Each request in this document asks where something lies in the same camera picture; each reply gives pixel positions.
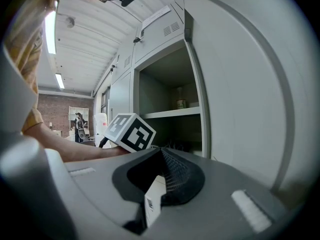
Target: fluorescent light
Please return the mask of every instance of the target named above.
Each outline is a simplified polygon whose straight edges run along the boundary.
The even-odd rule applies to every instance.
[[[56,15],[55,11],[50,12],[45,17],[45,39],[50,54],[56,54],[56,39],[55,39],[55,27],[56,27]]]
[[[55,74],[56,80],[58,81],[58,84],[60,86],[61,89],[64,89],[64,82],[62,82],[62,76],[61,74]]]

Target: metal locker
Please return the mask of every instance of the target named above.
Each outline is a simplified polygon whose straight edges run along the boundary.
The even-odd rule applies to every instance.
[[[115,57],[115,67],[112,72],[112,84],[116,82],[132,66],[132,57],[134,52],[134,39],[137,29],[135,28],[122,42]]]
[[[171,5],[169,5],[169,7],[171,11],[147,26],[142,34],[141,26],[138,28],[137,36],[141,37],[141,41],[135,46],[135,63],[157,47],[178,35],[183,34],[184,24],[182,20],[179,18],[174,8]]]
[[[130,112],[130,79],[131,72],[111,85],[109,101],[110,122],[118,113]]]

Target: man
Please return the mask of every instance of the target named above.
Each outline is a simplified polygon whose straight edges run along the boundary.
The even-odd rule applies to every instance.
[[[36,68],[42,50],[42,23],[55,10],[55,0],[27,0],[15,16],[4,44],[27,85],[38,94]],[[102,149],[79,145],[52,133],[37,110],[38,101],[30,111],[22,132],[37,139],[45,148],[56,150],[64,162],[100,159],[123,155],[123,148]]]
[[[82,114],[81,113],[76,113],[76,119],[74,119],[74,140],[77,143],[81,143],[84,140],[82,138],[79,137],[79,130],[83,129],[85,126],[86,121],[83,119]]]

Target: white label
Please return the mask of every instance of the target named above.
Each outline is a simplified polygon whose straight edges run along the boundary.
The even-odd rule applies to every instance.
[[[130,141],[132,144],[136,144],[139,139],[139,135],[137,134],[137,132],[138,132],[138,129],[134,128],[130,136],[128,137],[128,141]]]
[[[143,140],[146,141],[149,137],[149,133],[145,129],[143,129],[142,127],[139,128],[139,132],[143,133],[143,135],[144,135]]]
[[[158,10],[155,14],[151,15],[149,18],[145,19],[142,22],[141,31],[144,30],[146,27],[148,27],[152,22],[154,22],[155,20],[159,19],[160,17],[162,17],[163,15],[167,14],[170,11],[171,11],[171,9],[170,9],[170,7],[168,5],[166,5],[162,9]]]

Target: black mesh opening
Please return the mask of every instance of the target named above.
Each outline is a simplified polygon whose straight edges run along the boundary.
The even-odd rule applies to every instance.
[[[124,200],[140,204],[139,216],[124,228],[141,234],[146,228],[145,194],[160,175],[165,179],[166,194],[161,197],[161,207],[183,205],[194,198],[205,183],[201,168],[166,148],[151,150],[118,167],[112,182]]]

